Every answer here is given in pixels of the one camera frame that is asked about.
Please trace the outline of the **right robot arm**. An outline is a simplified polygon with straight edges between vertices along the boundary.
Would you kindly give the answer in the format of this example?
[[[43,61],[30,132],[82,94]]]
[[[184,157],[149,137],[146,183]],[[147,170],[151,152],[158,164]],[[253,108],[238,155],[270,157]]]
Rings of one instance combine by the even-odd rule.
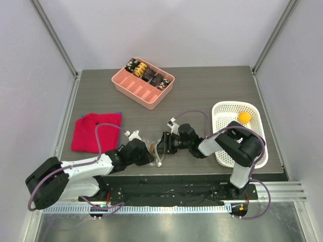
[[[230,122],[205,138],[199,137],[189,124],[183,124],[177,127],[175,133],[164,132],[153,148],[153,154],[160,159],[163,155],[177,153],[179,149],[186,149],[199,159],[224,151],[234,160],[228,193],[233,199],[240,199],[246,193],[246,185],[251,180],[255,165],[264,156],[265,140],[237,122]]]

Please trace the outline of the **yellow fake fruit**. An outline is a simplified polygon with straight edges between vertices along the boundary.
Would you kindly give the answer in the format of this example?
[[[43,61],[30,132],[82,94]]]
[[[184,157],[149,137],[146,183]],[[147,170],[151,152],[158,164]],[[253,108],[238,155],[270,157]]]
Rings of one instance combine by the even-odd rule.
[[[247,124],[251,121],[252,119],[252,116],[251,114],[247,113],[247,112],[241,112],[239,115],[238,115],[238,121],[242,124]]]

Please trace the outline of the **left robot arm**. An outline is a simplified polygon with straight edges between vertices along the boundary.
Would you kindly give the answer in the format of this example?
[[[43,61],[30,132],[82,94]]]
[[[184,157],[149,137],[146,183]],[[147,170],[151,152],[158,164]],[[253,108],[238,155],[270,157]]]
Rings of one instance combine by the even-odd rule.
[[[35,211],[50,207],[63,197],[68,185],[72,183],[121,172],[132,164],[143,166],[153,161],[154,156],[139,139],[133,139],[96,158],[59,161],[57,157],[50,157],[25,180],[30,192],[27,208]]]

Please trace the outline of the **brown orange fake fruit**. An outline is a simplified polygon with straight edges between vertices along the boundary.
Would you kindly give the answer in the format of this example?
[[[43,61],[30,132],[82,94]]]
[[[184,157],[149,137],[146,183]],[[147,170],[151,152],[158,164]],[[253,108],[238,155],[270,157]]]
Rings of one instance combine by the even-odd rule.
[[[158,154],[156,146],[157,146],[157,143],[151,143],[150,144],[149,152],[150,152],[151,155],[157,155]]]

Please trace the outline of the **clear zip top bag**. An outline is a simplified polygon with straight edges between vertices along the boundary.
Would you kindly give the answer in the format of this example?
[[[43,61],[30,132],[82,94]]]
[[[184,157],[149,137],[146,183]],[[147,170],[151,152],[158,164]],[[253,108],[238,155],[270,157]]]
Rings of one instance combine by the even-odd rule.
[[[157,167],[161,167],[165,156],[157,151],[157,145],[160,143],[161,139],[152,141],[150,139],[143,138],[142,141],[145,143],[150,155],[154,158],[154,161],[151,162],[150,165],[154,163]]]

